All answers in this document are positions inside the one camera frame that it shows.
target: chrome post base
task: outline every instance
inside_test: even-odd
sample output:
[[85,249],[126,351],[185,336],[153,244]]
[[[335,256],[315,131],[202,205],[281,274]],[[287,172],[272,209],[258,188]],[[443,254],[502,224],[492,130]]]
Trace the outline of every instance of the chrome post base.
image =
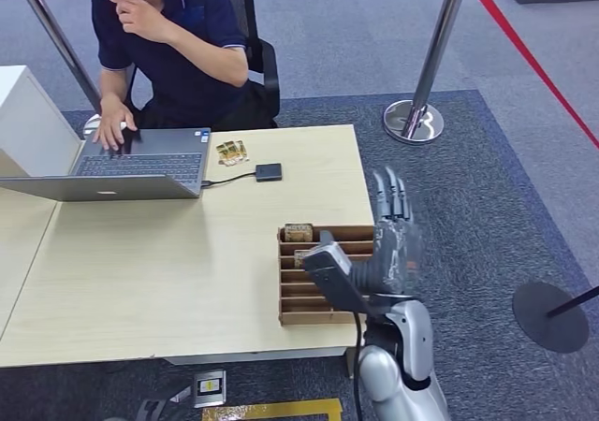
[[445,126],[440,112],[431,105],[428,105],[427,112],[420,118],[418,126],[414,131],[413,136],[411,138],[404,136],[402,133],[411,109],[412,100],[394,103],[383,113],[383,126],[392,138],[412,145],[432,142],[443,132],[443,128]]

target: robot finger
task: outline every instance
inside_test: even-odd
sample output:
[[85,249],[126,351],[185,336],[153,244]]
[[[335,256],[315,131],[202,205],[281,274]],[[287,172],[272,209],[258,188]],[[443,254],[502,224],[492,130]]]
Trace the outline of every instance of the robot finger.
[[397,193],[397,176],[391,167],[385,167],[387,175],[389,177],[389,193],[391,196],[391,218],[397,220],[403,216],[402,206]]
[[399,188],[399,200],[401,204],[401,218],[406,221],[412,220],[412,208],[408,203],[408,196],[406,195],[406,186],[400,178],[397,178],[397,187]]
[[378,173],[373,171],[376,180],[376,221],[384,220],[391,216],[391,208],[387,199],[387,192],[385,192],[385,185],[383,179]]

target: wooden table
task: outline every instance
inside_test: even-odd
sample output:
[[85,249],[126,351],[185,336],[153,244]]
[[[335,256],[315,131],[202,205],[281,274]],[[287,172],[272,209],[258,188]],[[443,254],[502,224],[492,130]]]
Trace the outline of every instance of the wooden table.
[[[250,162],[218,165],[215,147],[230,139]],[[353,325],[279,323],[276,240],[289,222],[372,224],[353,127],[211,143],[207,179],[280,162],[283,180],[245,178],[196,201],[60,204],[0,341],[0,366],[354,344]]]
[[0,339],[55,207],[0,189]]

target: chair armrest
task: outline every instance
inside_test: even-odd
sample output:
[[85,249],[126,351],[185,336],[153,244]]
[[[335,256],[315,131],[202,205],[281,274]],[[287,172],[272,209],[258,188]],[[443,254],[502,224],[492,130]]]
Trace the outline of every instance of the chair armrest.
[[277,58],[272,45],[260,39],[262,47],[262,64],[264,70],[264,90],[267,92],[268,112],[275,118],[280,109],[280,91],[279,90],[279,75],[277,72]]

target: gray robot glove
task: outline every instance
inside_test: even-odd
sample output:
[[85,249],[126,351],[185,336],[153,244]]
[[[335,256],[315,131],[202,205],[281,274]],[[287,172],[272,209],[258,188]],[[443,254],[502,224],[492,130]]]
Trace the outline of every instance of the gray robot glove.
[[388,197],[383,177],[376,179],[375,250],[370,259],[352,263],[354,284],[366,293],[405,295],[414,289],[422,251],[419,228],[413,221],[403,182],[385,167]]

